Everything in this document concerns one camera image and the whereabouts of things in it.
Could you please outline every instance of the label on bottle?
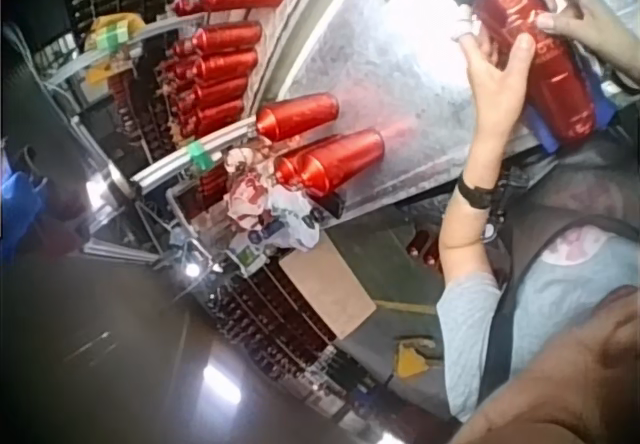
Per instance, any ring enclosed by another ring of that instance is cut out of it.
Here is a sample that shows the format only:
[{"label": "label on bottle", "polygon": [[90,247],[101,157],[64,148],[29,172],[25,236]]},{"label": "label on bottle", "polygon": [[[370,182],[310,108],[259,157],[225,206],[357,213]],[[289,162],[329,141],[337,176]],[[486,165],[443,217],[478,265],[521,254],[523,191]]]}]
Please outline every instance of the label on bottle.
[{"label": "label on bottle", "polygon": [[536,55],[534,62],[542,64],[560,55],[563,51],[561,42],[541,31],[536,26],[536,17],[543,11],[538,9],[537,3],[530,0],[498,0],[505,9],[508,19],[504,29],[511,42],[515,41],[519,34],[527,32],[536,42]]}]

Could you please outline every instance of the watch strap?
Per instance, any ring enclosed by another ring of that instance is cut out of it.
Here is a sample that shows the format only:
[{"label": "watch strap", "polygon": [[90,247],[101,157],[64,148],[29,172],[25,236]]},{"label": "watch strap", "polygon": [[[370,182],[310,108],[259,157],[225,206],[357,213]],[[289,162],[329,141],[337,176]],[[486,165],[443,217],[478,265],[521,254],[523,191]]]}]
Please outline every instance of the watch strap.
[{"label": "watch strap", "polygon": [[458,192],[465,198],[474,209],[487,210],[491,207],[491,201],[494,189],[485,189],[483,187],[470,187],[464,182],[462,174],[458,178]]}]

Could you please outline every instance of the hand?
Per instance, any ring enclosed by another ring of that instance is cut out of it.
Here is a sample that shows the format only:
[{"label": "hand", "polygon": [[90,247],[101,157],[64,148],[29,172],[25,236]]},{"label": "hand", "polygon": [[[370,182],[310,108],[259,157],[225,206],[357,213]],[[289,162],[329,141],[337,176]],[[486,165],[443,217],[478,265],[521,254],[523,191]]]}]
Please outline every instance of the hand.
[{"label": "hand", "polygon": [[539,29],[570,37],[640,83],[640,39],[625,27],[604,0],[566,0],[558,10],[556,0],[545,0],[552,13],[538,16]]},{"label": "hand", "polygon": [[482,138],[506,144],[522,112],[535,42],[527,33],[518,36],[504,71],[494,65],[495,52],[485,49],[472,34],[458,39],[467,59],[467,74],[476,104],[477,132]]},{"label": "hand", "polygon": [[584,442],[638,442],[639,296],[620,288],[587,322],[551,339],[452,442],[475,442],[517,422],[558,425]]}]

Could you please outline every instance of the fluorescent light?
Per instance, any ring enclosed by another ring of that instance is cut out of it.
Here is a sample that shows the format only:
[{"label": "fluorescent light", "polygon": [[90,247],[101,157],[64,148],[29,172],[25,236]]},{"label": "fluorescent light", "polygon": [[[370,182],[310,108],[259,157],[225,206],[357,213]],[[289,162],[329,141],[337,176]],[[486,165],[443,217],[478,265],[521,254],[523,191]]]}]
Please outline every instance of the fluorescent light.
[{"label": "fluorescent light", "polygon": [[93,177],[89,181],[87,181],[87,194],[89,196],[91,208],[94,211],[104,205],[105,201],[103,194],[106,190],[107,184],[102,179]]},{"label": "fluorescent light", "polygon": [[226,399],[231,404],[239,404],[242,399],[240,389],[227,376],[222,374],[213,366],[207,366],[204,369],[204,382],[206,382],[213,391],[220,397]]},{"label": "fluorescent light", "polygon": [[198,277],[200,275],[200,266],[194,262],[189,262],[184,268],[184,273],[189,277]]},{"label": "fluorescent light", "polygon": [[385,432],[382,435],[382,439],[378,441],[378,444],[404,444],[400,439],[396,439],[393,435]]}]

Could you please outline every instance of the skin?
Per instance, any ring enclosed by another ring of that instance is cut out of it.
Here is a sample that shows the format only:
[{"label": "skin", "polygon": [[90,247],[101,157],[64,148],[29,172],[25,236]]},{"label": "skin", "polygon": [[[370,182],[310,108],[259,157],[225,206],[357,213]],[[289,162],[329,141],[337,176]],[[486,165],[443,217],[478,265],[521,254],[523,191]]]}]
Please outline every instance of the skin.
[{"label": "skin", "polygon": [[[555,0],[546,1],[557,9]],[[604,1],[566,1],[559,14],[538,18],[538,27],[576,39],[640,82],[638,38]],[[495,46],[485,31],[458,42],[476,105],[463,178],[471,187],[492,189],[524,105],[533,41],[527,34],[518,37],[504,71],[495,67]],[[471,273],[492,272],[480,238],[487,218],[488,211],[472,208],[454,191],[439,242],[446,285]],[[634,435],[640,429],[638,308],[638,293],[627,294],[597,309],[583,326],[558,335],[486,401],[453,442],[640,442]]]},{"label": "skin", "polygon": [[634,287],[619,294],[584,325],[546,345],[452,444],[506,444],[523,442],[523,436],[549,443],[638,442],[639,294]]}]

